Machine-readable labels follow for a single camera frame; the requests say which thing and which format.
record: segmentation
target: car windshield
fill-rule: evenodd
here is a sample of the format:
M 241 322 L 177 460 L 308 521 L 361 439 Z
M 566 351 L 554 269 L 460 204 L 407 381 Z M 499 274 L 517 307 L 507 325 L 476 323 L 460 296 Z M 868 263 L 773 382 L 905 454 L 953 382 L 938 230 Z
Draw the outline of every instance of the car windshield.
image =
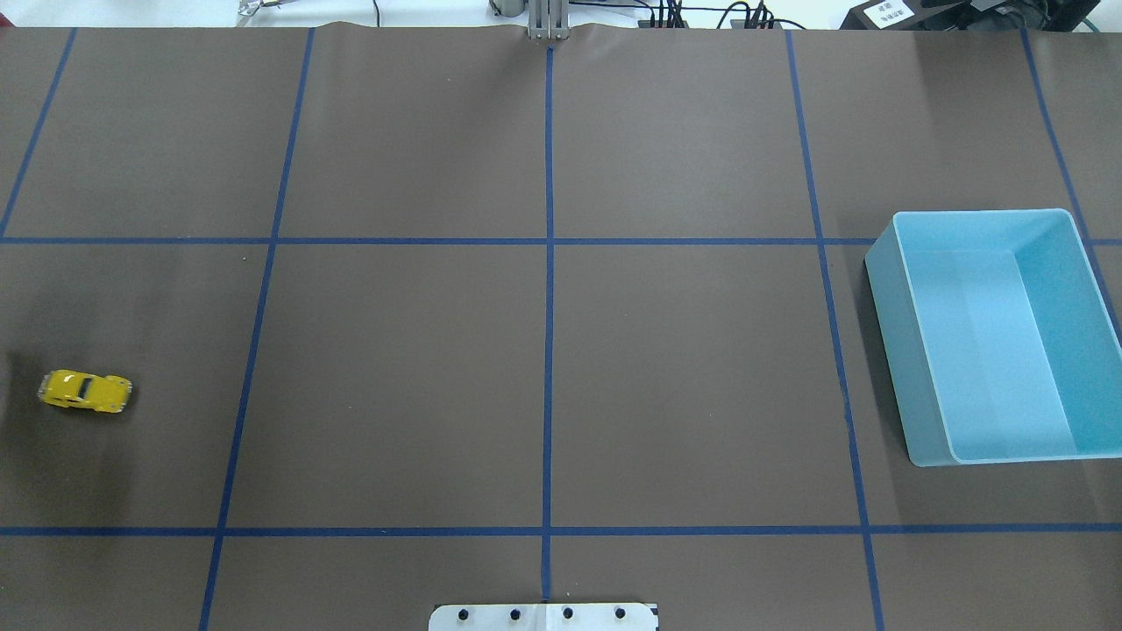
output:
M 90 391 L 90 384 L 93 383 L 93 377 L 86 377 L 82 379 L 82 385 L 77 388 L 77 397 L 85 399 L 85 393 Z

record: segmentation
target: blue plastic bin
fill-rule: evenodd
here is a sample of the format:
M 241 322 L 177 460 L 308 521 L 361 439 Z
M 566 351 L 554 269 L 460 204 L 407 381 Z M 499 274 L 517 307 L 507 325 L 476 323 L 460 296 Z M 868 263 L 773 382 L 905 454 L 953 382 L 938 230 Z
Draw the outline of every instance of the blue plastic bin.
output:
M 1122 456 L 1122 349 L 1066 211 L 900 212 L 865 265 L 912 463 Z

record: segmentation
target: white bracket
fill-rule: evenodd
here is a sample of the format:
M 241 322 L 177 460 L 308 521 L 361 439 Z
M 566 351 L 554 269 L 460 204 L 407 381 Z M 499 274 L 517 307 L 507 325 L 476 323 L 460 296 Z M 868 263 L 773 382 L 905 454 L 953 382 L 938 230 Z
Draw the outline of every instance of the white bracket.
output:
M 659 631 L 659 606 L 643 603 L 443 605 L 429 631 Z
M 569 0 L 528 0 L 531 39 L 569 38 Z

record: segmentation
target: sticker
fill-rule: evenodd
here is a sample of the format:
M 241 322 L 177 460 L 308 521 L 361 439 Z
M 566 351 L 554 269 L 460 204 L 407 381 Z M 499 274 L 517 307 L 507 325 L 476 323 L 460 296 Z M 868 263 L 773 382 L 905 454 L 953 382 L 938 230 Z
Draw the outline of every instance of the sticker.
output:
M 873 20 L 876 28 L 884 28 L 904 21 L 916 13 L 904 3 L 904 0 L 884 0 L 880 4 L 873 4 L 865 9 L 865 15 Z

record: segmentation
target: yellow toy car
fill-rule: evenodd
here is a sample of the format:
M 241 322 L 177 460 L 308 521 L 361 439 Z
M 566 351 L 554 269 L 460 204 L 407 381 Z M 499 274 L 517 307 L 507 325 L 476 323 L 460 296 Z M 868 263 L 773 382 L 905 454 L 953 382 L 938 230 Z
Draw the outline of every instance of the yellow toy car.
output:
M 120 412 L 132 393 L 125 377 L 99 377 L 76 371 L 55 371 L 39 384 L 39 401 L 59 408 L 83 408 L 98 412 Z

